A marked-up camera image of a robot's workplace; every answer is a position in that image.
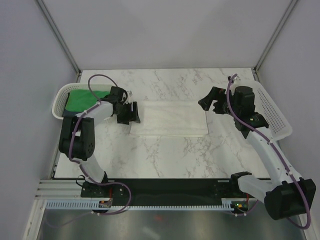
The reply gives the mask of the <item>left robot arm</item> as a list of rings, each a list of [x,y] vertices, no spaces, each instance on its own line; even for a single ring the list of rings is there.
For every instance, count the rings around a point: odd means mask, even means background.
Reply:
[[[92,191],[98,197],[105,197],[110,190],[108,175],[99,165],[94,151],[95,128],[108,117],[116,116],[118,124],[129,125],[141,122],[138,103],[130,100],[130,94],[123,88],[112,86],[110,93],[96,98],[95,103],[74,116],[62,121],[58,149],[70,162],[79,166],[87,181],[93,183]]]

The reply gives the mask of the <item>green towel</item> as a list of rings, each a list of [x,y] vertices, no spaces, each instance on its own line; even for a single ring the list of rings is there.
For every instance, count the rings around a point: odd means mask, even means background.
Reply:
[[[96,104],[98,101],[97,97],[99,99],[105,97],[110,92],[109,91],[101,91],[101,90],[94,90],[93,95],[89,90],[87,89],[74,89],[71,90],[68,94],[66,105],[64,108],[64,113],[81,113],[89,108],[91,108],[93,105]]]

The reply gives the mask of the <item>dark blue towel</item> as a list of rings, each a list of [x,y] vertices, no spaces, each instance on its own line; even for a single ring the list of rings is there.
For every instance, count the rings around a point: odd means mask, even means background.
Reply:
[[[63,113],[62,113],[62,117],[65,118],[65,117],[73,117],[74,115],[76,115],[77,113],[76,112],[73,112],[73,111],[68,111],[68,110],[64,110]]]

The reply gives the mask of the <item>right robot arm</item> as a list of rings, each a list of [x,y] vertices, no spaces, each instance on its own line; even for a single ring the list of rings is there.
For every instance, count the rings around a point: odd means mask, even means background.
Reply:
[[[254,148],[269,174],[271,182],[266,183],[247,171],[234,173],[229,193],[234,197],[246,193],[256,198],[274,220],[305,214],[309,226],[316,185],[295,170],[277,145],[292,129],[261,84],[236,86],[232,90],[212,87],[198,104],[204,111],[213,106],[216,114],[232,116],[236,129]]]

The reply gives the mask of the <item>white fluffy towel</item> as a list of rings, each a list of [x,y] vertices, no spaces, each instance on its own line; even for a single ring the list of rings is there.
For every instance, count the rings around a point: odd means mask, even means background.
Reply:
[[[130,134],[155,137],[195,137],[208,134],[205,111],[194,100],[138,102],[140,123],[133,123]]]

